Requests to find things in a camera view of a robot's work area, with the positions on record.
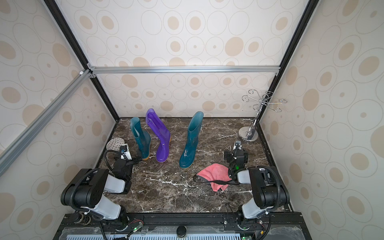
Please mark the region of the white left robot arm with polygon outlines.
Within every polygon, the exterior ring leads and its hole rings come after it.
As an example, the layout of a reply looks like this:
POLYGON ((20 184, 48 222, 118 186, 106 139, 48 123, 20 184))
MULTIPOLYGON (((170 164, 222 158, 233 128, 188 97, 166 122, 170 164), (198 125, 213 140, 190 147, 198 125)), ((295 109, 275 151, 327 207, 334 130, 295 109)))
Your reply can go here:
POLYGON ((133 168, 142 157, 132 156, 128 145, 123 144, 118 150, 104 150, 103 159, 105 169, 81 169, 75 175, 63 190, 61 203, 100 220, 127 224, 125 207, 112 202, 104 193, 126 195, 132 186, 133 168))

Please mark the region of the teal rubber boot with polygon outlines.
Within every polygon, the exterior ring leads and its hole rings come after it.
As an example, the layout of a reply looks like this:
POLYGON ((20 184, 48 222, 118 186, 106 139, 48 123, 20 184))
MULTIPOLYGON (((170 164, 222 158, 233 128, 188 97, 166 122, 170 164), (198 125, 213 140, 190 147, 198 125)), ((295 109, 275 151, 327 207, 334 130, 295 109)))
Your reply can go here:
POLYGON ((203 118, 203 112, 196 112, 188 126, 186 146, 179 161, 179 166, 183 169, 190 167, 195 160, 203 118))
POLYGON ((147 160, 150 157, 151 136, 147 131, 143 131, 141 122, 138 117, 134 117, 130 120, 130 128, 141 152, 143 160, 147 160))

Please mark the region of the purple rubber boot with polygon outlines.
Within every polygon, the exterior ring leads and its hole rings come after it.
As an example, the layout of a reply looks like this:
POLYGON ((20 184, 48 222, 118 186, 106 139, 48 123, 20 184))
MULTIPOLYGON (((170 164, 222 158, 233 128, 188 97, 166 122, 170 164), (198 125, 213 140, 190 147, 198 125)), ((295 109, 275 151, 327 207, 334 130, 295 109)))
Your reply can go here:
POLYGON ((149 109, 146 113, 146 123, 160 140, 156 152, 156 159, 159 163, 164 163, 170 152, 171 133, 156 114, 154 109, 149 109))

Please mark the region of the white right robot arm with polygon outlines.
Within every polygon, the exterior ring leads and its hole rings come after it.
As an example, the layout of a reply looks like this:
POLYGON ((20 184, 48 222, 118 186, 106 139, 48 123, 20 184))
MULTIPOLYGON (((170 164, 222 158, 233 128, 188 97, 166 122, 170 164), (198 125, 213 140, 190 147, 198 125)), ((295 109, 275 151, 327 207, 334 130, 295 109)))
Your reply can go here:
POLYGON ((241 220, 259 219, 290 202, 290 195, 277 168, 268 166, 246 167, 249 153, 236 141, 231 151, 224 152, 229 164, 227 185, 250 185, 252 198, 240 207, 241 220))

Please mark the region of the pink microfiber cloth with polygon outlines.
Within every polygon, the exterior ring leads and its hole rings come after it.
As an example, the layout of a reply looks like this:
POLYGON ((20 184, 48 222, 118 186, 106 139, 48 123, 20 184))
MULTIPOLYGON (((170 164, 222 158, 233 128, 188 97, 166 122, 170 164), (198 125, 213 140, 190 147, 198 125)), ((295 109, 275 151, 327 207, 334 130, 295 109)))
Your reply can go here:
POLYGON ((225 191, 229 185, 239 185, 229 177, 229 168, 221 164, 212 164, 193 177, 198 184, 211 185, 214 192, 225 191))

